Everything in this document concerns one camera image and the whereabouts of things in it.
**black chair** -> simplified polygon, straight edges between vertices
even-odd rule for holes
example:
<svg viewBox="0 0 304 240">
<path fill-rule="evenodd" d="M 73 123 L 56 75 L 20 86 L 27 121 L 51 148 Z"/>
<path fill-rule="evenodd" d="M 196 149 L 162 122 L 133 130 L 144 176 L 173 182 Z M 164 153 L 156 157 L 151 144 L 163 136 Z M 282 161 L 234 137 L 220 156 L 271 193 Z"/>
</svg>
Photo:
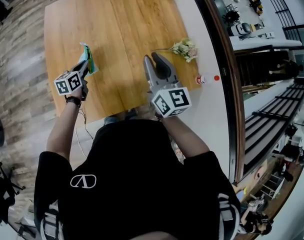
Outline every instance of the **black chair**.
<svg viewBox="0 0 304 240">
<path fill-rule="evenodd" d="M 13 206 L 16 202 L 15 196 L 19 194 L 14 188 L 24 190 L 25 187 L 20 187 L 11 182 L 12 171 L 11 168 L 9 175 L 7 176 L 2 169 L 2 163 L 0 162 L 0 223 L 3 221 L 8 223 L 8 210 L 10 206 Z"/>
</svg>

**laminate floor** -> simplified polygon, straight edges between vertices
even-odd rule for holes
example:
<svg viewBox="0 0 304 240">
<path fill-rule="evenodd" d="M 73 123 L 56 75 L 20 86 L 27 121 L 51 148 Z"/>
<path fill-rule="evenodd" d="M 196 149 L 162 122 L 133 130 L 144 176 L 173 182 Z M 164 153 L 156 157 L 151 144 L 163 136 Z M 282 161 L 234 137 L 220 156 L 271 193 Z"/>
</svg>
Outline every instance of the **laminate floor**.
<svg viewBox="0 0 304 240">
<path fill-rule="evenodd" d="M 0 118 L 5 144 L 0 147 L 0 162 L 15 167 L 13 180 L 25 186 L 9 210 L 13 225 L 28 200 L 33 201 L 39 154 L 56 120 L 55 104 L 49 88 L 44 51 L 45 6 L 56 0 L 13 0 L 12 12 L 0 24 Z M 103 121 L 87 125 L 92 136 Z M 92 140 L 77 129 L 85 156 Z M 78 141 L 73 138 L 71 164 L 85 160 Z"/>
</svg>

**wristwatch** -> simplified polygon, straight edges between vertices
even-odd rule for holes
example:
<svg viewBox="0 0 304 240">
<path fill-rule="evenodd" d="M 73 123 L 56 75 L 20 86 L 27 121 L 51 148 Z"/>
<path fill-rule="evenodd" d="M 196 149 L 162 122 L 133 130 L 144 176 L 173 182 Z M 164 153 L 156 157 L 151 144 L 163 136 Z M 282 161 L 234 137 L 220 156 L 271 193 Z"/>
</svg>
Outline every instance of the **wristwatch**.
<svg viewBox="0 0 304 240">
<path fill-rule="evenodd" d="M 162 119 L 163 118 L 163 116 L 162 115 L 160 115 L 158 112 L 155 112 L 155 117 L 157 118 L 157 120 L 160 120 L 160 119 Z"/>
<path fill-rule="evenodd" d="M 78 107 L 81 107 L 81 100 L 77 97 L 74 97 L 74 96 L 70 96 L 70 97 L 67 97 L 67 96 L 64 96 L 65 97 L 65 103 L 69 103 L 69 102 L 73 102 L 75 105 L 77 105 Z"/>
</svg>

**wire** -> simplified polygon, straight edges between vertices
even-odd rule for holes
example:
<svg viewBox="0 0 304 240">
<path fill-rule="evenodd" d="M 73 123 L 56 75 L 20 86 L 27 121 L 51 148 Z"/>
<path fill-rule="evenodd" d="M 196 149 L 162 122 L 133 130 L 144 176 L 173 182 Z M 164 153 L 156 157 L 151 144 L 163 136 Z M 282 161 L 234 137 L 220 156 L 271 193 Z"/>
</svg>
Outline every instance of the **wire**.
<svg viewBox="0 0 304 240">
<path fill-rule="evenodd" d="M 79 140 L 79 136 L 78 136 L 78 132 L 77 132 L 77 128 L 74 128 L 74 130 L 75 130 L 75 135 L 76 135 L 76 138 L 77 138 L 78 146 L 80 147 L 83 156 L 84 156 L 85 158 L 88 158 L 88 157 L 84 154 L 83 149 L 82 149 L 82 147 L 81 147 L 80 140 Z"/>
<path fill-rule="evenodd" d="M 82 108 L 80 108 L 80 111 L 79 111 L 78 113 L 81 114 L 81 115 L 84 117 L 84 129 L 85 129 L 85 131 L 87 132 L 87 134 L 91 137 L 92 141 L 94 141 L 92 135 L 89 133 L 89 131 L 88 131 L 87 127 L 86 127 L 87 115 L 86 115 L 86 113 L 82 110 Z M 74 130 L 75 130 L 75 135 L 76 135 L 76 138 L 77 138 L 78 146 L 80 147 L 83 156 L 84 156 L 85 158 L 87 158 L 87 156 L 84 154 L 83 149 L 82 149 L 82 147 L 81 147 L 81 143 L 80 143 L 80 140 L 79 140 L 77 128 L 75 128 Z"/>
<path fill-rule="evenodd" d="M 86 127 L 86 123 L 87 123 L 87 116 L 86 113 L 82 110 L 82 108 L 80 108 L 81 112 L 78 112 L 79 114 L 81 114 L 84 117 L 84 129 L 86 130 L 87 134 L 91 137 L 92 141 L 94 141 L 94 138 L 92 137 L 92 135 L 89 133 L 87 127 Z"/>
</svg>

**flower bouquet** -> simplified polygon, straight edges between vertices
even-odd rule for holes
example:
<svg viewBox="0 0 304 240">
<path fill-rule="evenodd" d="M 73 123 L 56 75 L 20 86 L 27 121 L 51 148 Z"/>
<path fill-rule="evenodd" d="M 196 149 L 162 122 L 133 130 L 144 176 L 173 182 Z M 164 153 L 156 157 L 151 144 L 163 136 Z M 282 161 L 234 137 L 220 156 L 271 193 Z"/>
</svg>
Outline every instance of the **flower bouquet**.
<svg viewBox="0 0 304 240">
<path fill-rule="evenodd" d="M 189 38 L 184 38 L 175 43 L 169 50 L 175 54 L 182 55 L 187 63 L 198 57 L 198 49 Z"/>
</svg>

